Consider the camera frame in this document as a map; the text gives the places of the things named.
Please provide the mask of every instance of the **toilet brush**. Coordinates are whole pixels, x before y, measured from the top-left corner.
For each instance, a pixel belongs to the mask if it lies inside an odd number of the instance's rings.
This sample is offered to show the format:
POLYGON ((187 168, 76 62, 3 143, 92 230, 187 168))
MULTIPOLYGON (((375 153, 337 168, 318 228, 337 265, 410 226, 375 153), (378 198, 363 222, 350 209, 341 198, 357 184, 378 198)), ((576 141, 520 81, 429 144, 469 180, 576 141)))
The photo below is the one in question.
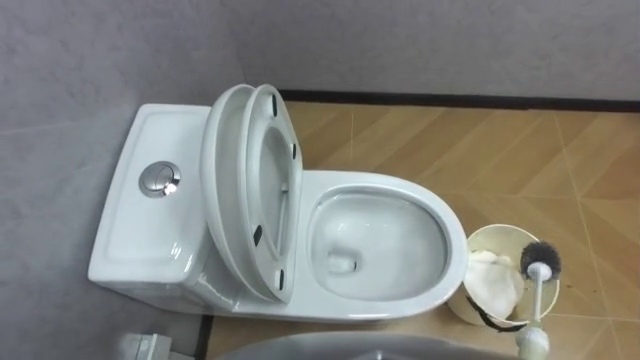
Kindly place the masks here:
POLYGON ((542 329, 540 322, 542 284, 557 279, 560 275, 560 270, 560 256, 550 244, 545 242, 531 243, 522 251, 520 272, 527 279, 533 281, 535 298, 531 321, 516 336, 518 357, 520 359, 544 360, 549 355, 549 336, 542 329))

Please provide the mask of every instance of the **toilet tank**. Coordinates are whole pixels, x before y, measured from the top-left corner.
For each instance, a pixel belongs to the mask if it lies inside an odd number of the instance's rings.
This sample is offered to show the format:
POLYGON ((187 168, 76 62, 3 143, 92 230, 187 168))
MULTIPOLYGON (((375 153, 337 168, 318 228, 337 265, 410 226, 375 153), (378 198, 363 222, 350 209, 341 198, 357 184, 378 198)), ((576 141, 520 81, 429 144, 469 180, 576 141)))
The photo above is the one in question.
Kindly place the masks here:
POLYGON ((201 200, 200 145, 209 111, 140 108, 105 202, 91 281, 170 311, 233 309, 240 286, 214 246, 201 200), (161 180, 171 187, 158 192, 161 180))

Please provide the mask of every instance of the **floor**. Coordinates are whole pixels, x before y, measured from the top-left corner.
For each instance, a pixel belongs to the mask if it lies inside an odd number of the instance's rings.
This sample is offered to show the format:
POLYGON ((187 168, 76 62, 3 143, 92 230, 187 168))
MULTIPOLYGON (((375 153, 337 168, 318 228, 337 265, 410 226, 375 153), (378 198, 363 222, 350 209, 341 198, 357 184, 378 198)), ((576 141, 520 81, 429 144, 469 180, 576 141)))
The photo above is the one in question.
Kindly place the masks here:
MULTIPOLYGON (((640 359, 640 114, 289 103, 309 169, 358 170, 440 195, 468 234, 507 223, 557 247, 552 359, 640 359)), ((288 334, 376 330, 515 354, 513 335, 446 307, 376 325, 218 317, 209 357, 288 334)))

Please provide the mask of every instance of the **brush bristles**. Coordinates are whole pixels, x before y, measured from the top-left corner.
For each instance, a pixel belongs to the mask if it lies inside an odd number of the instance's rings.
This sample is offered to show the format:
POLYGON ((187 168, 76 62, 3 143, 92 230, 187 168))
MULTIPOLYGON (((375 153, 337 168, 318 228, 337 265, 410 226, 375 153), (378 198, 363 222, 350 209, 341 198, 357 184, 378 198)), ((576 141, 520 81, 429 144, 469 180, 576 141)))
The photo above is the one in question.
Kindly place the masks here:
POLYGON ((522 257, 520 257, 520 272, 522 275, 529 278, 527 269, 529 265, 536 262, 544 263, 551 269, 551 279, 557 279, 560 275, 562 270, 560 255, 551 244, 534 242, 524 248, 522 257))

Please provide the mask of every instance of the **toilet bowl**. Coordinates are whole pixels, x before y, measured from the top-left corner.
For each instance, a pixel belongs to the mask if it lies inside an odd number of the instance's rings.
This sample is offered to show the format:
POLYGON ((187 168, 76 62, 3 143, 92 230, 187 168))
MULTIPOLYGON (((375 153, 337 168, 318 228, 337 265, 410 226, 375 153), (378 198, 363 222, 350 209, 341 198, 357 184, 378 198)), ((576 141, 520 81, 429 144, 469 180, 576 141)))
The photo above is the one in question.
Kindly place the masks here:
POLYGON ((144 105, 116 167, 90 280, 179 312, 306 321, 428 311, 466 237, 429 190, 303 170, 284 101, 238 85, 212 108, 144 105))

